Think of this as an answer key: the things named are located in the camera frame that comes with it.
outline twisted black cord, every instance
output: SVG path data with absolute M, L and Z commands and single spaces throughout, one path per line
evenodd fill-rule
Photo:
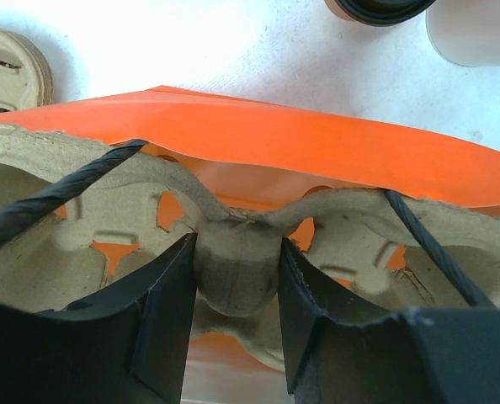
M 145 144 L 145 141 L 129 141 L 121 147 L 108 151 L 74 173 L 68 174 L 38 194 L 0 209 L 0 249 L 43 217 L 79 196 L 106 173 L 134 156 Z
M 437 268 L 444 274 L 446 279 L 460 292 L 470 306 L 495 307 L 484 295 L 484 292 L 474 284 L 465 274 L 454 259 L 444 250 L 443 246 L 431 235 L 417 217 L 412 213 L 402 197 L 389 189 L 383 189 L 385 197 L 391 204 L 392 209 L 400 217 L 405 227 L 417 240 L 420 247 L 434 261 Z

